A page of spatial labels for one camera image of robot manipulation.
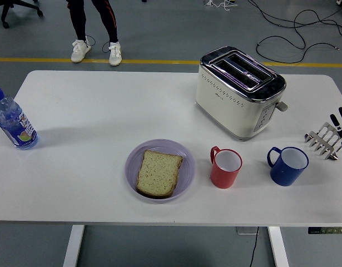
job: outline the bread slice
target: bread slice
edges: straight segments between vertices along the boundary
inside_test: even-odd
[[[138,171],[136,191],[153,199],[170,197],[177,185],[182,161],[182,156],[145,150]]]

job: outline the table leg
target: table leg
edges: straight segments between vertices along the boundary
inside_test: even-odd
[[[78,256],[82,244],[84,225],[74,225],[72,227],[70,241],[68,242],[65,262],[63,267],[76,267]]]
[[[286,250],[284,248],[281,229],[279,227],[268,227],[273,258],[275,259],[276,267],[289,267]]]

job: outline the red mug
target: red mug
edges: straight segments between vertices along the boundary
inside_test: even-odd
[[[210,151],[212,168],[211,182],[219,188],[229,188],[242,167],[242,158],[231,149],[219,149],[214,146]]]

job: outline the water bottle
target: water bottle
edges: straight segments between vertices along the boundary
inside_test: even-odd
[[[38,135],[13,98],[5,96],[0,88],[0,128],[18,149],[36,145]]]

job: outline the black pants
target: black pants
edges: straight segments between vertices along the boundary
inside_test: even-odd
[[[86,40],[86,14],[84,12],[84,0],[66,0],[70,10],[73,27],[78,40]],[[109,41],[116,43],[117,29],[114,11],[109,4],[109,0],[92,0],[92,3],[98,10],[102,22],[109,34]]]

